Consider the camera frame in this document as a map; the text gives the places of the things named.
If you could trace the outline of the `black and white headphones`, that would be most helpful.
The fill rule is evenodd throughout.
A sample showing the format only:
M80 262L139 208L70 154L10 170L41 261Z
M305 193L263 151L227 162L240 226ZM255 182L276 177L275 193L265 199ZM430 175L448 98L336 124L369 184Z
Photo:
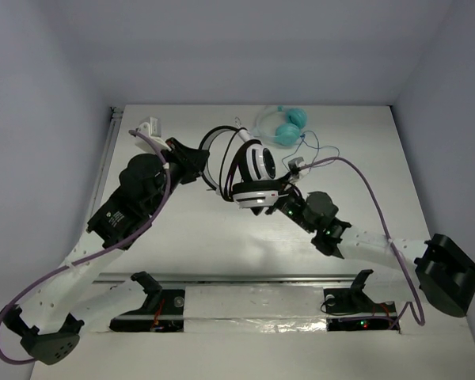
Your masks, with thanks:
M221 134L232 131L233 137L239 137L243 144L230 163L225 178L214 180L208 166L202 172L206 185L226 202L234 202L240 208L273 205L276 191L253 191L253 185L282 185L288 189L292 184L288 178L276 179L276 164L271 151L259 139L253 137L244 127L219 126L211 129L202 138L199 148L209 150L212 143Z

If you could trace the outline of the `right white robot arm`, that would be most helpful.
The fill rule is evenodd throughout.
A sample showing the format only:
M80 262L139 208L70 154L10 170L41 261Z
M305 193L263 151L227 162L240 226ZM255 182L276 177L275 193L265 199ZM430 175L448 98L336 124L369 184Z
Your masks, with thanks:
M358 228L337 218L338 207L325 192L305 199L293 188L253 202L253 211L280 211L304 231L327 257L362 260L398 270L407 289L422 291L438 311L464 317L475 295L475 262L449 237L434 234L426 241L394 239Z

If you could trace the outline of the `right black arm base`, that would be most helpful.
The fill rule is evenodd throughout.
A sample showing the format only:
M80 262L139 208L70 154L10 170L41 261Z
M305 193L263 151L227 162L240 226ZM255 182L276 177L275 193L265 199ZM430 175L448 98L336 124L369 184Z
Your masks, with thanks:
M321 312L329 332L399 331L395 303L373 302L362 291L350 288L324 290Z

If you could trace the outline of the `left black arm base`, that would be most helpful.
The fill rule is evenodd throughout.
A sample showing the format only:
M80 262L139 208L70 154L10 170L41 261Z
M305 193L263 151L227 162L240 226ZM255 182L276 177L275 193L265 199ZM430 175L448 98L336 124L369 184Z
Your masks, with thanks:
M115 333L182 333L184 331L183 289L164 289L159 297L113 318Z

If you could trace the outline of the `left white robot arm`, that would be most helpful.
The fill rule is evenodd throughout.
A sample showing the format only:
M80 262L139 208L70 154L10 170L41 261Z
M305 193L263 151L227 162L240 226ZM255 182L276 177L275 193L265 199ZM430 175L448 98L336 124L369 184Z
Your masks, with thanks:
M152 227L180 184L196 181L209 151L175 138L154 140L135 132L149 150L133 156L119 186L87 222L85 231L57 269L16 295L0 312L0 360L11 365L66 358L83 334L101 322L138 307L159 306L161 285L147 272L85 302L93 281Z

